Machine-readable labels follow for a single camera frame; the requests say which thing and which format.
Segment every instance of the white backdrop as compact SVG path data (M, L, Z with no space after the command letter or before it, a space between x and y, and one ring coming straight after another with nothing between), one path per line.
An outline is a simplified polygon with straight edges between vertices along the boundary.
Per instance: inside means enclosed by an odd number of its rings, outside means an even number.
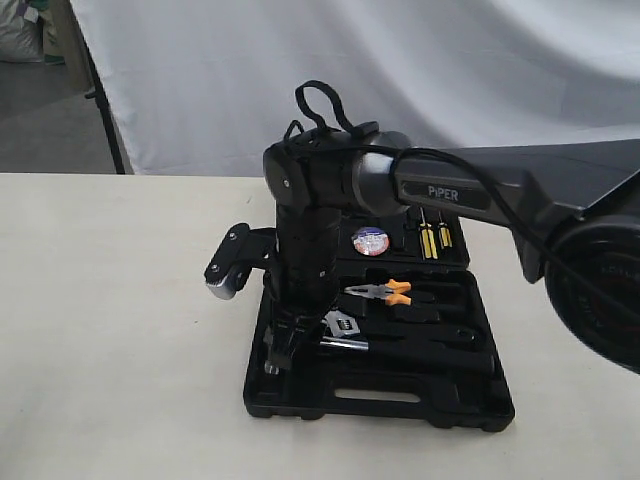
M72 4L137 173L260 175L311 78L415 144L640 136L635 0Z

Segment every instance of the black stand pole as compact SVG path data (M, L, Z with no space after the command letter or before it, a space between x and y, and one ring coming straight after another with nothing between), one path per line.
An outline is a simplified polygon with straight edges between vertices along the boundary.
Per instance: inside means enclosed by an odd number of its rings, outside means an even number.
M113 119L111 118L111 109L109 108L109 100L102 87L102 81L98 76L96 66L91 58L91 53L87 49L87 57L89 59L89 70L91 71L91 78L93 79L93 91L87 93L85 98L95 99L96 106L100 110L100 116L102 117L102 124L104 125L104 133L107 135L107 142L109 143L109 150L111 150L111 157L113 158L113 165L118 175L124 175L124 163L122 162L122 153L118 145L118 138L116 137L116 130L113 125Z

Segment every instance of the black plastic case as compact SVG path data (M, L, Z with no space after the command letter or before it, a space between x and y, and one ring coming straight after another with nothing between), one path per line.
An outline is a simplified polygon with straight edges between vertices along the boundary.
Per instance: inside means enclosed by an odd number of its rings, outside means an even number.
M341 287L389 279L412 283L406 295L417 305L387 306L347 294L340 294L337 302L339 310L357 319L359 338L381 345L383 352L395 349L403 358L376 354L373 348L353 352L309 342L295 355L291 371L269 375L264 369L264 336L271 305L263 295L243 393L249 414L306 420L327 413L415 418L440 428L488 432L502 431L511 423L513 403L476 280L466 270L469 255L460 222L437 211L424 214L427 223L436 227L444 221L451 231L453 246L437 260L423 258L423 222L417 208L388 219L347 217L341 225ZM357 253L351 237L363 226L384 229L390 249L378 257ZM408 360L426 349L440 352L452 366ZM396 398L389 399L389 394Z

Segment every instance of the white table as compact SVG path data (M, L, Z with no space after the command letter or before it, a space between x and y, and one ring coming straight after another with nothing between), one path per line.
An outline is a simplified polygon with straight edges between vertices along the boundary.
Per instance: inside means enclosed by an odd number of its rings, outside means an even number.
M250 417L260 275L202 271L234 223L273 224L261 179L0 175L0 479L640 477L640 378L529 286L507 231L465 222L517 416Z

